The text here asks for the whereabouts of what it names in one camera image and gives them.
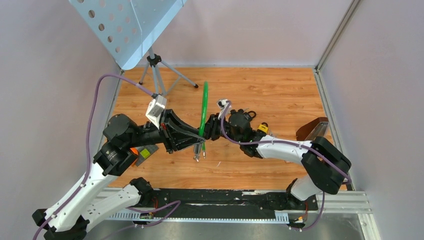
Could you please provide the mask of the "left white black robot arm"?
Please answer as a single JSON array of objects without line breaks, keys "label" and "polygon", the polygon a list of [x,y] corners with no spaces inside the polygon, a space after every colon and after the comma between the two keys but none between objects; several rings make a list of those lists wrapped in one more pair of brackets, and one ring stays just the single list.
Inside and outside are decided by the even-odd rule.
[{"label": "left white black robot arm", "polygon": [[163,144],[168,153],[205,141],[202,133],[183,122],[173,110],[147,113],[148,121],[137,125],[125,114],[114,115],[103,131],[105,144],[90,160],[81,179],[55,205],[36,210],[32,217],[47,240],[82,240],[88,232],[116,212],[153,201],[151,185],[139,177],[118,193],[99,202],[95,197],[121,176],[140,157],[140,149]]}]

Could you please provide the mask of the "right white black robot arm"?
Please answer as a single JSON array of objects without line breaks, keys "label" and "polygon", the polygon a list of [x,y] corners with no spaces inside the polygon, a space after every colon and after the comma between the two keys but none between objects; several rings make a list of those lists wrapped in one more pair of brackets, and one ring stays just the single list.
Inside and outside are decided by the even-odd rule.
[{"label": "right white black robot arm", "polygon": [[313,195],[339,192],[352,164],[325,137],[317,136],[312,141],[284,140],[269,135],[267,123],[253,129],[251,121],[250,113],[243,110],[231,111],[228,120],[212,114],[204,125],[203,136],[212,141],[226,138],[251,158],[278,159],[303,166],[306,175],[294,179],[285,190],[286,204],[292,209],[298,209]]}]

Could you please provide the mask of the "black padlock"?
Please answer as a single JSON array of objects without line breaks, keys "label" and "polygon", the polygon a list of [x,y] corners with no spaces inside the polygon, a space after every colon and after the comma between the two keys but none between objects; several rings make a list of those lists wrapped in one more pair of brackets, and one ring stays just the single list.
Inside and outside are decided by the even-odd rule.
[{"label": "black padlock", "polygon": [[243,115],[247,121],[251,122],[257,116],[257,113],[251,110],[251,111],[245,111]]}]

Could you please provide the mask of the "yellow padlock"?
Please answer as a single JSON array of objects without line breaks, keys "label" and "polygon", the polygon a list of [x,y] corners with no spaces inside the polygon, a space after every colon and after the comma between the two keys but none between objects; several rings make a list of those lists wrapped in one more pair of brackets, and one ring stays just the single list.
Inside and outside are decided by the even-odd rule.
[{"label": "yellow padlock", "polygon": [[268,132],[269,132],[269,126],[268,126],[268,124],[267,124],[266,122],[262,122],[262,123],[258,126],[257,130],[258,130],[259,132],[263,132],[263,133],[265,133],[265,134],[267,135],[267,134],[268,134]]}]

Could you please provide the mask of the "green cable lock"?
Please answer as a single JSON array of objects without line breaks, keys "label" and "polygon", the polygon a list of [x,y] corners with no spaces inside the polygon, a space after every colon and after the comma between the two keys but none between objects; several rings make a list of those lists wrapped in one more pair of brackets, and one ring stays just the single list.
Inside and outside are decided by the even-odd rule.
[{"label": "green cable lock", "polygon": [[[207,81],[204,82],[203,86],[203,94],[202,94],[202,105],[201,105],[201,117],[200,117],[200,126],[198,135],[203,137],[205,123],[207,121],[207,111],[208,111],[208,99],[209,99],[209,83]],[[202,155],[203,158],[206,158],[206,146],[205,143],[199,143],[194,146],[194,156]]]}]

